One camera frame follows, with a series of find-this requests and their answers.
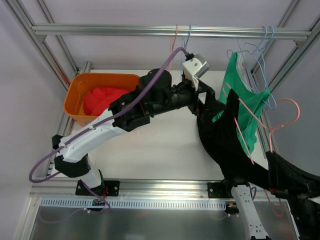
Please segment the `black tank top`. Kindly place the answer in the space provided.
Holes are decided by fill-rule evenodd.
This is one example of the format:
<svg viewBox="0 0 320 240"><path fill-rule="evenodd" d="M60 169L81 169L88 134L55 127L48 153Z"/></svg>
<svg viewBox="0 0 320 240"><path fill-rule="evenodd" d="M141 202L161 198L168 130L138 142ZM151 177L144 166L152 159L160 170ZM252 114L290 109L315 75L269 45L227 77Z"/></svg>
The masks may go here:
<svg viewBox="0 0 320 240"><path fill-rule="evenodd" d="M205 151L219 165L225 180L245 180L260 188L270 188L268 170L252 164L237 135L235 118L238 117L240 101L234 90L230 90L226 109L216 121L197 118L200 141Z"/></svg>

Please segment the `pink wire hanger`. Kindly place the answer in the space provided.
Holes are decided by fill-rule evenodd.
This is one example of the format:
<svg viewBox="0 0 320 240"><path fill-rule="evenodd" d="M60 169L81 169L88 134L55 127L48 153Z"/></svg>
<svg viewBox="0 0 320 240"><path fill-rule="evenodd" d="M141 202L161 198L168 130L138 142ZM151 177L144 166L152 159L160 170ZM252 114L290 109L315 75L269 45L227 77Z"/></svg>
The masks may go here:
<svg viewBox="0 0 320 240"><path fill-rule="evenodd" d="M171 54L175 50L175 44L176 44L176 39L177 39L177 35L178 35L178 30L179 30L179 25L176 24L175 25L175 34L174 34L174 37L171 39L171 42L170 42L170 53ZM170 72L171 69L172 69L172 61L168 65L168 71Z"/></svg>

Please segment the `red tank top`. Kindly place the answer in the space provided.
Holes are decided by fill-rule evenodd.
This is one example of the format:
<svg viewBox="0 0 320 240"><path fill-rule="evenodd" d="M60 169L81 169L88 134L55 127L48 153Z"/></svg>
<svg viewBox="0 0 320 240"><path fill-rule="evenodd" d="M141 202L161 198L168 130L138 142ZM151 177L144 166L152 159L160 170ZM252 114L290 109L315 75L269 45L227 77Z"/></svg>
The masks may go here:
<svg viewBox="0 0 320 240"><path fill-rule="evenodd" d="M127 93L129 91L123 88L97 87L85 94L83 111L87 116L99 116L109 108L111 103Z"/></svg>

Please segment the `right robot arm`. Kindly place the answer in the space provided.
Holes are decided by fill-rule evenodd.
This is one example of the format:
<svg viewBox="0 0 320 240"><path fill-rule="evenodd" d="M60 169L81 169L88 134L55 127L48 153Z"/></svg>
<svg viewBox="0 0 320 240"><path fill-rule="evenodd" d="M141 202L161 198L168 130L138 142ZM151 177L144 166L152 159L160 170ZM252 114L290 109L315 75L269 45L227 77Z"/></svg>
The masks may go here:
<svg viewBox="0 0 320 240"><path fill-rule="evenodd" d="M223 193L228 198L234 198L237 204L247 239L270 239L250 196L249 184L252 183L287 201L299 239L318 240L320 205L313 199L320 195L319 176L294 166L275 151L267 151L266 159L268 169L258 170L257 165L246 165L240 170L239 178L223 186Z"/></svg>

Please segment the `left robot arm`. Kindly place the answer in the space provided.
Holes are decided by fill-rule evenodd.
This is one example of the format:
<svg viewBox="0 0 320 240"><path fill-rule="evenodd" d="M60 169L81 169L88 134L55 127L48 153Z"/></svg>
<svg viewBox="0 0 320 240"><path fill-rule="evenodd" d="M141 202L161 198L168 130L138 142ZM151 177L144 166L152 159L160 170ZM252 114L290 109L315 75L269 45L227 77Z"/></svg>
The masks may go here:
<svg viewBox="0 0 320 240"><path fill-rule="evenodd" d="M182 81L173 85L167 70L152 69L138 79L132 91L114 100L77 133L52 137L57 151L54 158L57 171L77 178L88 195L101 196L107 190L101 171L90 162L90 151L114 137L149 124L150 118L159 114L188 107L195 116L212 120L225 109L225 104L216 100L215 91L198 75L182 76Z"/></svg>

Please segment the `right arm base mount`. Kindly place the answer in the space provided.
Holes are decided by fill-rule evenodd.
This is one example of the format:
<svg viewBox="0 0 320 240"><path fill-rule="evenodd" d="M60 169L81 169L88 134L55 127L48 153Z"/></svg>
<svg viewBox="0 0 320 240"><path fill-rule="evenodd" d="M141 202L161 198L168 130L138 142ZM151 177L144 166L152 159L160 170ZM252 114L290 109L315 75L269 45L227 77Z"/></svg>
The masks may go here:
<svg viewBox="0 0 320 240"><path fill-rule="evenodd" d="M232 199L233 196L227 186L221 182L207 183L207 196L209 199Z"/></svg>

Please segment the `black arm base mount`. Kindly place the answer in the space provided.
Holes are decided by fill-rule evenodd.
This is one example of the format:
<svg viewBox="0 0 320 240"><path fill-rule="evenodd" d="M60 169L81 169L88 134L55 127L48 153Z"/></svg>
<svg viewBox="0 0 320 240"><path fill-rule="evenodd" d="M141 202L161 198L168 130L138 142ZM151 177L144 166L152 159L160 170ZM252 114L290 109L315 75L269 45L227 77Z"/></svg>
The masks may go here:
<svg viewBox="0 0 320 240"><path fill-rule="evenodd" d="M119 195L120 190L120 181L118 180L104 180L104 183L101 186L91 188L93 193L99 196L107 196L107 197L117 197ZM91 192L84 186L81 180L77 181L76 196L93 196Z"/></svg>

